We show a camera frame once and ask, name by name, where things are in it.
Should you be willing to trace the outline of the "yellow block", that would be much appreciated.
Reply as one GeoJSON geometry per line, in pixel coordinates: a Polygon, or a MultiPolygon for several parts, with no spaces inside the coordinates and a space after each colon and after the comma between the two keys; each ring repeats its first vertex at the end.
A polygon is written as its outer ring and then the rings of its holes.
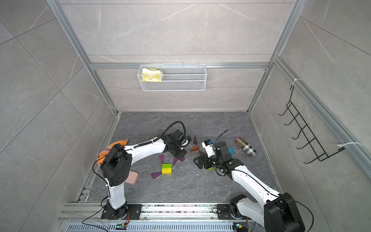
{"type": "Polygon", "coordinates": [[[161,173],[163,175],[171,175],[172,174],[172,168],[162,168],[161,173]]]}

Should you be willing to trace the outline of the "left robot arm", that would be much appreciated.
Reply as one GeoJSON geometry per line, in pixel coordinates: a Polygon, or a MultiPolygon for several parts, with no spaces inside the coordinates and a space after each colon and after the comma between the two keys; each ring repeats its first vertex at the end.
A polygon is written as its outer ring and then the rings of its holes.
{"type": "Polygon", "coordinates": [[[129,177],[132,164],[162,152],[170,152],[180,160],[186,154],[185,147],[191,142],[191,137],[176,130],[137,145],[128,146],[127,142],[127,140],[121,140],[112,143],[97,157],[97,165],[107,184],[109,205],[114,210],[122,208],[127,203],[124,182],[129,177]]]}

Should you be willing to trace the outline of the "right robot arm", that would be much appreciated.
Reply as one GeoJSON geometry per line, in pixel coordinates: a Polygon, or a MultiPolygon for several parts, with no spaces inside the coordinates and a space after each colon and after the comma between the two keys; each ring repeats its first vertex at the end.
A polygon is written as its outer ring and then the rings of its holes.
{"type": "Polygon", "coordinates": [[[281,194],[252,174],[239,160],[232,157],[225,142],[202,142],[205,156],[193,160],[199,169],[213,168],[217,175],[229,177],[246,189],[255,199],[239,195],[230,201],[231,216],[254,220],[267,232],[304,232],[305,225],[297,204],[288,193],[281,194]]]}

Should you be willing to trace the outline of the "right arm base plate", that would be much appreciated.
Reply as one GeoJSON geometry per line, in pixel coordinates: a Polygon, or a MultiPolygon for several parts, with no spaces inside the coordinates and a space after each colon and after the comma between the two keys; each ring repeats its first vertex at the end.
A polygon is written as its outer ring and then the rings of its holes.
{"type": "Polygon", "coordinates": [[[216,208],[219,220],[242,220],[245,218],[245,216],[241,216],[239,213],[234,212],[230,204],[217,204],[216,208]]]}

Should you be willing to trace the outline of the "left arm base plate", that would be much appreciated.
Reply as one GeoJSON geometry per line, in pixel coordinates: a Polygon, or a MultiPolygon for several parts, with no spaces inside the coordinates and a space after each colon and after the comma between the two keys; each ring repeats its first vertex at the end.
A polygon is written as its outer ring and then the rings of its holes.
{"type": "Polygon", "coordinates": [[[107,203],[102,210],[100,219],[108,220],[121,220],[127,219],[129,216],[130,220],[138,220],[142,211],[141,204],[124,204],[118,209],[113,209],[109,203],[107,203]]]}

